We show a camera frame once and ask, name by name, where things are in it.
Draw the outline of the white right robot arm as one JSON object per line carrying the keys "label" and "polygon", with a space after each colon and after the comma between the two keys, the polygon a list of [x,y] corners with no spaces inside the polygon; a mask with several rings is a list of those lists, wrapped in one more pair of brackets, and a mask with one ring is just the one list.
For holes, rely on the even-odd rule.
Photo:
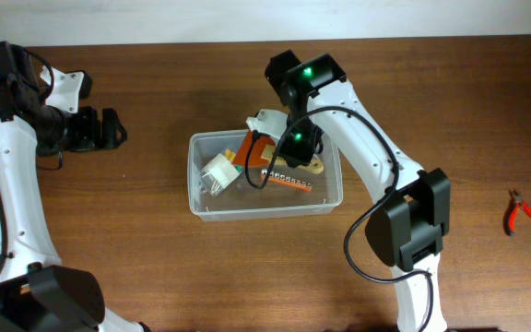
{"label": "white right robot arm", "polygon": [[[443,239],[449,231],[451,183],[441,169],[426,171],[372,119],[329,54],[303,62],[293,51],[273,56],[265,78],[289,114],[261,116],[282,132],[274,152],[292,168],[307,165],[328,136],[362,180],[372,207],[348,229],[343,251],[361,277],[395,287],[401,331],[444,331],[438,285]],[[389,267],[388,279],[365,273],[350,255],[350,240],[364,229],[369,246]]]}

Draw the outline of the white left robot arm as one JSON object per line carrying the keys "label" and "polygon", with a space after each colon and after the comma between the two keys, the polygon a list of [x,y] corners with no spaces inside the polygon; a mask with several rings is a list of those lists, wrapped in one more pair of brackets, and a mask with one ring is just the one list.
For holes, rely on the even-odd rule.
{"label": "white left robot arm", "polygon": [[109,309],[99,282],[66,267],[47,228],[40,157],[112,150],[127,139],[117,112],[84,104],[92,80],[0,41],[0,331],[145,332]]}

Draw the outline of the red scraper with wooden handle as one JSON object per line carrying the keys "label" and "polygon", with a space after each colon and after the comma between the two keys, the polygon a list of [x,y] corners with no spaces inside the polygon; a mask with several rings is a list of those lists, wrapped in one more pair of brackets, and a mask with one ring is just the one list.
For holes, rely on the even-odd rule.
{"label": "red scraper with wooden handle", "polygon": [[[234,159],[231,161],[234,166],[247,167],[249,169],[269,166],[276,147],[274,140],[262,136],[251,146],[252,137],[251,132],[248,132],[245,136]],[[307,166],[299,165],[298,169],[312,174],[319,174],[324,171],[325,166],[317,156],[313,156]]]}

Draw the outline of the clear plastic container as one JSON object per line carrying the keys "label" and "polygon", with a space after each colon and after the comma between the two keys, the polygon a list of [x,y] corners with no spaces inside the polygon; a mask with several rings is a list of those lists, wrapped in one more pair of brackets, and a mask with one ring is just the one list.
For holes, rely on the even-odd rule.
{"label": "clear plastic container", "polygon": [[343,201],[342,171],[339,152],[328,136],[323,136],[324,150],[318,156],[324,169],[313,174],[300,168],[276,166],[274,172],[295,178],[312,187],[310,192],[278,184],[270,179],[265,188],[251,187],[241,173],[220,194],[213,196],[214,187],[202,178],[202,169],[219,153],[237,150],[247,132],[232,130],[195,134],[188,150],[189,206],[203,221],[237,219],[287,218],[331,212]]}

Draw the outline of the clear case of coloured bits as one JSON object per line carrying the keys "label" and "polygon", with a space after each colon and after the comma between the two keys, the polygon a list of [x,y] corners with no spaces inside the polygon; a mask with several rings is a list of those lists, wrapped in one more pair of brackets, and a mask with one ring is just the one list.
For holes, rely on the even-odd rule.
{"label": "clear case of coloured bits", "polygon": [[219,196],[241,174],[242,166],[233,161],[237,152],[224,149],[208,162],[200,172],[200,181],[206,193]]}

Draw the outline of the orange socket rail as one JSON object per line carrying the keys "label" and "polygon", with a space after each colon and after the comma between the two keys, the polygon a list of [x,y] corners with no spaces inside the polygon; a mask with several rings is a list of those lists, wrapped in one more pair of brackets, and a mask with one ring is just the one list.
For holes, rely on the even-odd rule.
{"label": "orange socket rail", "polygon": [[268,176],[268,181],[275,184],[283,184],[294,189],[300,189],[305,192],[311,192],[313,190],[313,185],[306,181],[293,178],[291,176],[285,175],[279,172],[268,172],[267,169],[262,169],[260,171],[260,177],[264,180]]}

